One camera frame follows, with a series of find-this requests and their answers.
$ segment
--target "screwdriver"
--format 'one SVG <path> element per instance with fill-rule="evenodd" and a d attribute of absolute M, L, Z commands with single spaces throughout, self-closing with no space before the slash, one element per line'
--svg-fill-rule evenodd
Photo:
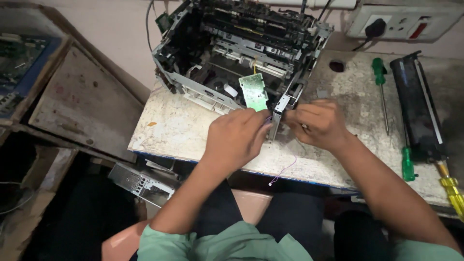
<path fill-rule="evenodd" d="M 450 177 L 446 163 L 437 161 L 438 172 L 440 173 L 440 183 L 445 188 L 448 199 L 456 210 L 459 219 L 464 222 L 464 197 L 458 190 L 458 181 Z"/>
<path fill-rule="evenodd" d="M 403 130 L 405 132 L 405 146 L 401 150 L 403 155 L 403 160 L 401 161 L 403 179 L 404 181 L 414 181 L 416 180 L 416 174 L 414 174 L 414 164 L 411 161 L 411 147 L 409 147 L 409 139 L 406 131 L 406 126 L 403 125 Z"/>
<path fill-rule="evenodd" d="M 416 175 L 414 174 L 414 165 L 411 161 L 411 148 L 406 146 L 401 152 L 403 155 L 403 160 L 401 161 L 401 166 L 403 169 L 403 180 L 414 181 L 416 180 Z"/>
<path fill-rule="evenodd" d="M 387 119 L 387 108 L 385 107 L 385 98 L 383 96 L 383 85 L 385 83 L 385 66 L 383 66 L 383 61 L 380 58 L 375 58 L 372 61 L 372 69 L 374 70 L 375 75 L 375 84 L 380 86 L 380 96 L 382 98 L 382 107 L 383 107 L 383 117 L 385 119 L 385 128 L 387 129 L 387 135 L 390 135 L 388 129 L 388 119 Z"/>

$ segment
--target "yellow screwdriver handle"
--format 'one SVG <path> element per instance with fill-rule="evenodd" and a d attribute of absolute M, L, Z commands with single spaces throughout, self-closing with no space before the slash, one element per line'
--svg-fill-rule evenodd
<path fill-rule="evenodd" d="M 448 199 L 456 210 L 459 219 L 464 222 L 464 197 L 457 188 L 458 181 L 452 177 L 443 177 L 440 178 L 440 182 L 445 188 Z"/>

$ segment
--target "computer motherboard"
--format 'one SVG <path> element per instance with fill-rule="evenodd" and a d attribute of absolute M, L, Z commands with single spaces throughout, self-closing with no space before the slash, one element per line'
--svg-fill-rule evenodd
<path fill-rule="evenodd" d="M 24 98 L 15 89 L 47 45 L 44 39 L 0 35 L 0 115 L 11 113 Z"/>

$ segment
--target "green screwdriver handle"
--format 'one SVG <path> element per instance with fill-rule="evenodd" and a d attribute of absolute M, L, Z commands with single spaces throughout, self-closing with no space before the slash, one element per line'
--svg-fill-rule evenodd
<path fill-rule="evenodd" d="M 382 59 L 375 58 L 372 61 L 372 69 L 374 70 L 375 84 L 383 85 L 385 83 L 385 77 L 383 77 L 383 72 L 385 70 L 385 67 L 383 66 Z"/>
<path fill-rule="evenodd" d="M 414 174 L 414 165 L 411 161 L 411 148 L 404 147 L 402 150 L 403 161 L 401 165 L 403 167 L 403 179 L 405 181 L 414 181 L 416 176 Z"/>

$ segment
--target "printer fuser assembly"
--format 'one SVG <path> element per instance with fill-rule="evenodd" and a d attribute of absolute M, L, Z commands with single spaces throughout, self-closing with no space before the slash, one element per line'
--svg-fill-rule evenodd
<path fill-rule="evenodd" d="M 250 101 L 267 107 L 270 140 L 333 32 L 313 16 L 243 0 L 186 0 L 156 23 L 163 39 L 152 55 L 166 87 L 220 114 Z M 251 97 L 250 90 L 262 93 Z"/>

